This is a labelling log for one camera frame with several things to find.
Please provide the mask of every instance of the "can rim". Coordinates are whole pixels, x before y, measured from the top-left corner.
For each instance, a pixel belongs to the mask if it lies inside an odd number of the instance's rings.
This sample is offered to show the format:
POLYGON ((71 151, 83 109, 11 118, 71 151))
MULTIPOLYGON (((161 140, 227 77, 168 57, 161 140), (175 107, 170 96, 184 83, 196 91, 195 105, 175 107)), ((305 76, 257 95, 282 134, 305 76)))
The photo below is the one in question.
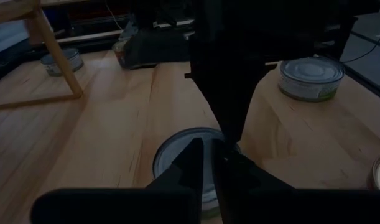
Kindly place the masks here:
MULTIPOLYGON (((210 132, 213 134, 223 134, 221 131, 214 129, 214 128, 208 128, 208 127, 195 127, 195 128, 188 128, 181 130, 175 134, 173 134, 171 137, 167 138, 159 147, 157 152, 155 153, 154 160, 152 161, 152 175, 154 178, 156 178, 155 173, 155 163, 157 162, 157 159, 159 158, 159 155, 162 153, 163 149, 165 149, 171 142, 175 141, 176 139, 181 138, 184 135, 190 134, 190 133, 198 133, 198 132, 210 132)), ((238 145, 236 145, 236 148, 239 152, 241 152, 238 145)))
MULTIPOLYGON (((166 139, 160 145, 160 147, 158 147, 158 150, 155 153, 154 159, 152 161, 152 175, 154 176, 154 178, 157 178, 157 174, 156 174, 156 170, 155 170, 156 162, 160 159, 161 154, 163 153, 164 149, 166 149, 170 144, 172 144, 174 141, 180 139, 181 137, 186 136, 188 134, 193 134, 193 133, 212 133, 212 134, 217 134, 220 136, 223 135, 223 133, 221 131, 214 129, 214 128, 207 128, 207 127, 188 128, 188 129, 184 129, 182 131, 179 131, 179 132, 173 134, 171 137, 166 139)), ((238 152, 241 153, 241 150, 237 144, 236 144, 236 150, 238 150, 238 152)), ((215 201, 217 201, 217 197, 212 198, 212 199, 207 200, 207 201, 203 201, 202 204, 206 205, 207 207, 213 207, 215 201)))
POLYGON ((299 100, 299 101, 302 101, 302 102, 309 102, 309 103, 319 103, 319 102, 324 102, 324 101, 330 100, 330 99, 332 99, 333 97, 335 97, 335 94, 334 94, 334 95, 329 96, 329 97, 309 98, 309 97, 302 97, 302 96, 294 95, 294 94, 290 93, 289 91, 284 90, 280 85, 278 85, 278 89, 279 89, 284 95, 286 95, 286 96, 288 96, 288 97, 291 97, 292 99, 299 100))
MULTIPOLYGON (((76 48, 73 48, 73 47, 68 47, 68 48, 64 48, 62 49, 62 52, 64 53, 64 50, 73 50, 75 53, 71 56, 71 57, 67 57, 67 60, 70 60, 72 58, 74 58, 75 56, 77 56, 79 54, 79 49, 76 49, 76 48)), ((52 55, 50 53, 47 53, 46 55, 44 55, 41 59, 40 59, 40 63, 42 65, 53 65, 53 64, 56 64, 54 58, 52 57, 52 55), (45 62, 45 58, 46 56, 51 56, 53 62, 50 62, 50 63, 46 63, 45 62)))
POLYGON ((376 186, 376 188, 379 188, 379 184, 378 184, 378 168, 379 168, 379 165, 380 165, 380 156, 374 161, 373 165, 372 165, 372 176, 373 176, 373 182, 374 182, 374 185, 376 186))
POLYGON ((332 80, 329 80, 329 81, 325 81, 325 82, 319 82, 319 81, 306 81, 306 80, 303 80, 301 78, 297 78, 295 76, 290 76, 288 75, 284 68, 285 66, 291 62, 291 60, 287 60, 287 61, 283 61, 281 63, 281 66, 280 66, 280 73, 282 76, 286 77, 286 78, 289 78, 291 80, 295 80, 295 81, 298 81, 298 82, 302 82, 302 83, 307 83, 307 84, 328 84, 328 83, 334 83, 334 82, 337 82, 339 80, 341 80, 344 76, 345 76, 345 68, 344 66, 340 65, 339 63, 335 62, 334 60, 330 60, 329 58, 325 58, 325 57, 309 57, 309 58, 315 58, 315 59, 318 59, 318 60, 324 60, 330 64, 332 64, 333 67, 337 68, 340 72, 338 74, 338 77, 335 77, 335 78, 332 78, 332 80))

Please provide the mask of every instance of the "floor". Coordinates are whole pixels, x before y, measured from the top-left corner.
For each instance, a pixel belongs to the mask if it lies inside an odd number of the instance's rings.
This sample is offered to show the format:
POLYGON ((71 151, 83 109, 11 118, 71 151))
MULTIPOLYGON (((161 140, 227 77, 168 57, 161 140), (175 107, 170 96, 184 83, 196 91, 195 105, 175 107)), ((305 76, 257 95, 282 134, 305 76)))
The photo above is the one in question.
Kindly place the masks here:
MULTIPOLYGON (((76 78, 82 87, 87 86, 92 76, 95 74, 94 63, 100 62, 100 54, 85 54, 83 60, 86 60, 86 66, 76 72, 76 78)), ((0 103, 8 103, 22 99, 36 98, 45 95, 67 95, 71 93, 68 84, 62 77, 51 77, 43 65, 39 62, 30 62, 21 65, 8 76, 0 80, 0 86, 18 86, 15 88, 0 88, 0 103), (26 72, 31 72, 32 76, 28 77, 26 72)))
MULTIPOLYGON (((373 40, 378 40, 380 38, 380 12, 362 15, 358 18, 353 31, 373 40)), ((355 35, 350 35, 341 61, 359 57, 370 51, 373 47, 373 43, 355 35)), ((347 65, 380 86, 380 46, 377 46, 367 56, 354 62, 349 62, 347 65)))

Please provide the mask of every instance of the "light wood surface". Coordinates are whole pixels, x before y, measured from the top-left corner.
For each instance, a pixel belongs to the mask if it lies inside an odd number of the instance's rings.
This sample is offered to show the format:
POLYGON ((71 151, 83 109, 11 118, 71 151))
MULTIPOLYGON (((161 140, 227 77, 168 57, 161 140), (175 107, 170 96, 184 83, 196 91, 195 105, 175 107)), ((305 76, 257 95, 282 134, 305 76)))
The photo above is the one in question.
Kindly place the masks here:
MULTIPOLYGON (((194 82, 184 79, 189 63, 124 71, 112 51, 83 59, 75 75, 84 97, 0 111, 0 223, 28 223, 33 201, 52 189, 143 187, 169 136, 218 128, 194 82)), ((38 62, 23 64, 4 82, 27 91, 28 82, 69 90, 42 72, 38 62)), ((344 77, 334 99, 305 103, 283 95, 278 79, 279 71, 271 71, 256 88, 239 143, 243 152, 294 187, 365 187, 380 155, 380 98, 344 77)))

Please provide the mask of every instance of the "wooden chair leg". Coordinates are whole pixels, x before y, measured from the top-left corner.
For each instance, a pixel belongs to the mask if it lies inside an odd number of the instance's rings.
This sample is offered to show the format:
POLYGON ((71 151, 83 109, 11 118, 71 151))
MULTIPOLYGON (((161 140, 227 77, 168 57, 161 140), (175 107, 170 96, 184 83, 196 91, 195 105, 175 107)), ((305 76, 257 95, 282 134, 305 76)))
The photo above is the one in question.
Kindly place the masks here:
POLYGON ((64 54, 58 42, 55 40, 54 34, 50 30, 50 27, 47 24, 47 21, 41 10, 35 11, 34 20, 36 21, 40 34, 44 38, 47 49, 49 50, 50 54, 53 56, 60 70, 62 71, 62 74, 65 80, 67 81, 68 86, 70 87, 72 93, 76 97, 81 97, 81 95, 83 94, 83 91, 78 83, 78 80, 75 78, 75 75, 73 74, 71 70, 71 66, 68 60, 64 57, 64 54))

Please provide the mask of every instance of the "can label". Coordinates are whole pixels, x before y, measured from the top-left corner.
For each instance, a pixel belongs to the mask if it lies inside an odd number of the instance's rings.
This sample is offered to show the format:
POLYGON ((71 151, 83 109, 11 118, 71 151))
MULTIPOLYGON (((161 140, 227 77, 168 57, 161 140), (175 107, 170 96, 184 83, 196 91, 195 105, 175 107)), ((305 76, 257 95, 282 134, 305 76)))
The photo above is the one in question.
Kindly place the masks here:
MULTIPOLYGON (((79 54, 76 54, 74 57, 70 58, 68 62, 71 69, 74 70, 82 64, 82 59, 80 58, 79 54)), ((46 71, 49 74, 61 74, 61 70, 56 63, 46 65, 46 71)))
POLYGON ((323 100, 335 95, 339 80, 332 83, 305 83, 281 75, 279 86, 291 95, 310 100, 323 100))

